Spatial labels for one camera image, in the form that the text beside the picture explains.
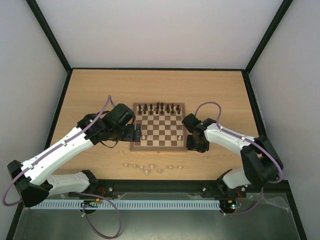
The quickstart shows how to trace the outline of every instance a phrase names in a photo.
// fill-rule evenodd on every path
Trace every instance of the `purple cable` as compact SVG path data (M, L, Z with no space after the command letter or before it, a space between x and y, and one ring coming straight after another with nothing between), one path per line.
M195 110L194 116L196 116L197 113L198 113L198 111L199 111L199 109L200 109L203 105L206 105L206 104L214 104L214 105L217 105L217 106L218 106L218 108L219 108L219 114L218 114L218 117L216 118L216 125L217 125L217 127L218 127L221 131L223 131L223 132L225 132L225 133L227 133L227 134L230 134L230 135L232 135L232 136L234 136L234 137L236 137L236 138L238 138L238 139L242 139L242 137L243 137L242 135L238 135L238 134L236 134L236 133L234 133L234 132L228 131L228 130L224 129L224 128L220 125L219 121L220 121L220 117L221 117L221 113L222 113L222 108L221 108L220 104L217 103L217 102L215 102L215 101L207 101L207 102L202 103L202 104L201 104L200 106L198 106L198 108ZM278 172L279 172L279 179L278 179L278 180L275 180L275 181L270 181L270 183L271 183L271 184L280 183L280 182L283 180L283 172L282 172L281 167L280 167L279 164L277 163L277 161L276 161L264 148L262 148L260 145L258 145L258 144L255 143L254 141L251 141L251 140L249 140L249 139L247 139L247 138L244 138L244 140L245 140L246 142L254 145L256 148L258 148L261 152L263 152L263 153L273 162L273 164L276 166L276 168L277 168L277 170L278 170Z
M92 230L101 238L103 239L115 239L119 236L120 234L120 231L121 231L121 227L122 227L122 218L121 218L121 214L120 214L120 211L119 209L116 207L116 205L110 201L109 199L105 198L105 197L102 197L102 196L99 196L99 195L95 195L95 194L89 194L89 193L83 193L83 192L76 192L76 194L80 194L80 195L84 195L84 196L90 196L90 197L95 197L95 198L99 198L99 199L103 199L105 201L107 201L108 203L110 203L112 205L112 207L116 210L116 213L118 214L119 216L119 229L118 229L118 232L114 235L114 236L106 236L106 235L103 235L102 233L100 233L93 225L92 223L90 222L89 218L87 217L86 213L85 213L85 209L86 207L88 206L88 204L84 205L83 206L83 209L82 209L82 213L83 213L83 216L85 217L86 221L89 223L90 227L92 228Z
M253 209L255 209L256 206L258 206L258 204L260 203L260 201L261 201L261 199L262 199L263 193L264 193L264 188L261 188L261 192L260 192L259 199L258 199L258 200L256 201L256 203L255 203L251 208L249 208L248 210L245 210L245 211L242 211L242 212L237 212L237 213L225 213L222 209L220 209L220 212L221 212L222 214L224 214L224 215L230 215L230 216L246 214L246 213L252 211Z
M114 106L114 103L112 101L112 98L111 96L109 95L108 96L108 99L106 100L103 108L101 109L101 111L98 113L98 115L94 118L94 120L92 122L90 122L90 124L88 126L86 126L82 131L78 132L77 134L75 134L74 136L70 137L69 139L67 139L65 142L66 143L69 143L70 141L72 141L73 139L75 139L76 137L80 136L81 134L83 134L85 131L87 131L97 120L98 118L100 118L100 116L102 115L102 113L104 112L104 110L107 108L109 102L111 102L112 106ZM48 156L49 154L52 154L55 150L59 149L60 147L62 147L63 144L58 144L57 146L55 146L54 148L50 149L49 151L47 151L45 154L43 154L42 156L40 156L36 161L34 161L32 163L32 166L35 166L37 165L42 159L44 159L46 156ZM22 172L20 172L14 179L12 179L12 181L10 182L10 184L8 185L8 187L5 189L3 195L2 195L2 198L1 198L1 201L2 201L2 204L4 206L7 206L7 207L11 207L11 206L14 206L16 204L19 204L22 202L22 200L19 200L19 201L16 201L16 202L13 202L13 203L7 203L6 202L6 197L7 197L7 194L10 190L10 188L12 187L12 185L15 184L15 182L22 176L24 175L27 171L29 171L30 168L27 167L25 170L23 170Z

